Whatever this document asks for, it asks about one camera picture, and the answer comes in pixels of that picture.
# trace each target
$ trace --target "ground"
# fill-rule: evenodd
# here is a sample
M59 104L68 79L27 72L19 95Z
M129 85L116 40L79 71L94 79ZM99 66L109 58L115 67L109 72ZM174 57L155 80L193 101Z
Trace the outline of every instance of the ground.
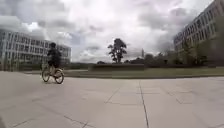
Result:
M224 78L104 80L0 72L6 128L221 128Z

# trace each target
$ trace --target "bicycle wheel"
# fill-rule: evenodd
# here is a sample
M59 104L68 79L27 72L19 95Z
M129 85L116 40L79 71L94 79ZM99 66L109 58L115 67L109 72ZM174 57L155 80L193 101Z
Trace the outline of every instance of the bicycle wheel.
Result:
M64 81L64 73L63 73L63 71L60 70L60 69L57 69L55 71L54 79L55 79L55 82L57 84L62 84L63 81Z
M44 82L48 82L50 79L50 71L47 67L42 71L42 79L44 80Z

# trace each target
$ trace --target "sky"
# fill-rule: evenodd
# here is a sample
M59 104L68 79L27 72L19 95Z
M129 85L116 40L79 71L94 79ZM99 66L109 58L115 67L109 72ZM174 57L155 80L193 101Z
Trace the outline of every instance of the sky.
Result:
M0 28L72 48L72 61L110 61L115 38L127 44L125 59L141 50L157 54L212 0L0 0Z

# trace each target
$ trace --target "office building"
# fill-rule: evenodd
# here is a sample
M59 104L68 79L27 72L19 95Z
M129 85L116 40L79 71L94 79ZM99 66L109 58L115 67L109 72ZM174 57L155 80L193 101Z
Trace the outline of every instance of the office building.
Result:
M181 54L187 46L194 57L200 54L213 63L223 63L223 30L224 0L214 0L174 37L175 51L181 59Z
M1 69L18 68L21 63L41 64L47 61L47 52L52 43L36 37L0 29L0 65ZM62 53L62 63L69 63L71 48L58 44Z

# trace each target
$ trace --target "grass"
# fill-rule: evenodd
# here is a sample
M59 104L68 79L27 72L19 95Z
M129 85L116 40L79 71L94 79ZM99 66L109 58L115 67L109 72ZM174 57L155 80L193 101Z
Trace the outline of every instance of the grass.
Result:
M207 77L224 76L224 68L190 68L190 69L147 69L144 71L65 71L69 77L83 78L184 78L184 77Z

